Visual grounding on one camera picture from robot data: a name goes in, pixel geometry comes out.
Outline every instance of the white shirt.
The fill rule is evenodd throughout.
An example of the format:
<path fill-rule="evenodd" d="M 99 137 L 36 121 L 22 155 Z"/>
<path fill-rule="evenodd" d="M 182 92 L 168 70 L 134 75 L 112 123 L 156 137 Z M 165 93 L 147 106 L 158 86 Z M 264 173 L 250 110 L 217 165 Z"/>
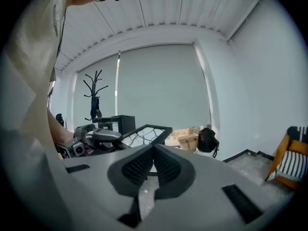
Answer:
<path fill-rule="evenodd" d="M 16 23 L 5 49 L 11 68 L 35 94 L 19 129 L 37 138 L 43 146 L 53 146 L 47 118 L 47 94 L 65 10 L 66 0 L 34 0 Z M 21 110 L 24 108 L 22 103 L 17 105 Z"/>

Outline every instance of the black slot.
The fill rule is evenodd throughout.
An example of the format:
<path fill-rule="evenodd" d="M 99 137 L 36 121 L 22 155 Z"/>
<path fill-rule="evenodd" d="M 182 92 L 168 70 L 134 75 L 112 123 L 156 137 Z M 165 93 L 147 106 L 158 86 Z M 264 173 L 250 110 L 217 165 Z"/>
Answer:
<path fill-rule="evenodd" d="M 237 209 L 246 224 L 262 215 L 262 212 L 236 185 L 225 186 L 222 190 L 230 199 L 231 203 Z"/>
<path fill-rule="evenodd" d="M 73 166 L 73 167 L 67 167 L 66 171 L 70 174 L 70 173 L 81 171 L 81 170 L 84 170 L 84 169 L 87 169 L 87 168 L 90 168 L 90 166 L 87 165 L 87 164 L 81 164 L 81 165 L 77 165 L 77 166 Z"/>

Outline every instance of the black vent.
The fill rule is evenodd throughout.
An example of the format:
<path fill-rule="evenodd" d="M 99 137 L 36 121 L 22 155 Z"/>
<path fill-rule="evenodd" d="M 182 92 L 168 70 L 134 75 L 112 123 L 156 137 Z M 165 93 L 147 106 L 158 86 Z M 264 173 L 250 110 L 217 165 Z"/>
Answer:
<path fill-rule="evenodd" d="M 173 181 L 181 172 L 180 163 L 160 150 L 155 151 L 154 161 L 161 187 Z"/>
<path fill-rule="evenodd" d="M 262 215 L 262 212 L 236 185 L 223 187 L 222 190 L 230 199 L 246 224 Z"/>
<path fill-rule="evenodd" d="M 122 174 L 132 183 L 141 186 L 153 165 L 152 150 L 148 150 L 122 167 Z"/>
<path fill-rule="evenodd" d="M 87 164 L 81 164 L 81 165 L 77 165 L 77 166 L 73 166 L 73 167 L 67 167 L 66 171 L 70 174 L 70 173 L 81 171 L 81 170 L 84 170 L 84 169 L 87 169 L 87 168 L 90 168 L 90 166 L 87 165 Z"/>

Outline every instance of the striped cushion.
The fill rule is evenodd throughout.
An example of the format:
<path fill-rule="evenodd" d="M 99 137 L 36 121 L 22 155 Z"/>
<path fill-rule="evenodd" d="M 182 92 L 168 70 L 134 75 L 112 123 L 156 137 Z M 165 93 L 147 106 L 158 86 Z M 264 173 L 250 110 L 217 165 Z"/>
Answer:
<path fill-rule="evenodd" d="M 308 170 L 308 157 L 294 151 L 286 151 L 282 161 L 267 180 L 281 176 L 293 181 L 301 181 Z"/>

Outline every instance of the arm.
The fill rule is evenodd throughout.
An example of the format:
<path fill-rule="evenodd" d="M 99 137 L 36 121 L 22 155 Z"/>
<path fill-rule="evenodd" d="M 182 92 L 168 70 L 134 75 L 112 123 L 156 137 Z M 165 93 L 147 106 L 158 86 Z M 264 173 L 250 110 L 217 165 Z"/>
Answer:
<path fill-rule="evenodd" d="M 62 145 L 73 138 L 73 133 L 66 130 L 61 124 L 53 117 L 50 111 L 47 111 L 49 129 L 53 142 Z"/>

